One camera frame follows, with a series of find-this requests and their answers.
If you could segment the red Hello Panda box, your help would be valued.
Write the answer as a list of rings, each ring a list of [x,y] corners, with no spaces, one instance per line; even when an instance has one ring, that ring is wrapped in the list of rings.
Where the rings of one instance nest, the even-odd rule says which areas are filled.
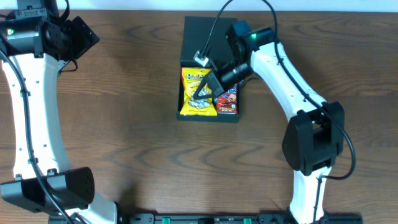
[[[216,111],[219,114],[238,113],[238,85],[235,84],[231,89],[215,99]]]

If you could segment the yellow Hacks candy bag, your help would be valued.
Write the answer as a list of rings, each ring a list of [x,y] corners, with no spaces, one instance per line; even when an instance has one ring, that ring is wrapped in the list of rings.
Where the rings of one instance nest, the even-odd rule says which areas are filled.
[[[209,68],[182,68],[182,82],[184,88],[184,101],[180,115],[184,116],[217,116],[212,98],[194,100],[193,95],[199,87],[201,80],[207,75]]]

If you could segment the dark green box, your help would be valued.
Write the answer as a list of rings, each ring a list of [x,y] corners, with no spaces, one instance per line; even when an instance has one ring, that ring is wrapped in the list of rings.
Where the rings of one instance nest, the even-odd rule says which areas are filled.
[[[183,30],[182,50],[180,54],[180,67],[199,67],[200,65],[194,61],[194,55],[201,50],[211,34],[209,43],[210,53],[208,58],[212,59],[216,68],[220,69],[226,63],[232,61],[233,53],[226,39],[226,32],[230,25],[237,22],[234,17],[221,17],[214,30],[211,30],[214,17],[186,16]],[[236,114],[219,114],[217,116],[184,116],[180,114],[184,102],[183,82],[180,82],[178,91],[178,109],[176,118],[182,121],[203,121],[203,122],[219,122],[219,123],[237,123],[241,115]]]

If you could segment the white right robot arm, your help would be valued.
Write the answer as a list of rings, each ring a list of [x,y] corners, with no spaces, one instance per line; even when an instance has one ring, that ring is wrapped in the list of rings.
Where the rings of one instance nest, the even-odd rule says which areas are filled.
[[[247,22],[230,26],[226,39],[234,61],[203,77],[196,100],[216,98],[255,73],[265,82],[288,121],[282,152],[294,171],[289,212],[296,223],[317,223],[325,180],[343,151],[345,112],[338,102],[328,103],[302,78],[285,53],[276,29],[251,30]]]

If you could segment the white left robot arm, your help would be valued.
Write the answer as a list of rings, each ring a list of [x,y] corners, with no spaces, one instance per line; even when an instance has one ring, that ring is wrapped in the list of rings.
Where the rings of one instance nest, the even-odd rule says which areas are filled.
[[[90,168],[72,169],[63,145],[57,78],[98,43],[80,17],[55,1],[18,0],[1,22],[1,63],[9,85],[16,160],[4,201],[55,223],[117,223],[117,205],[95,190]]]

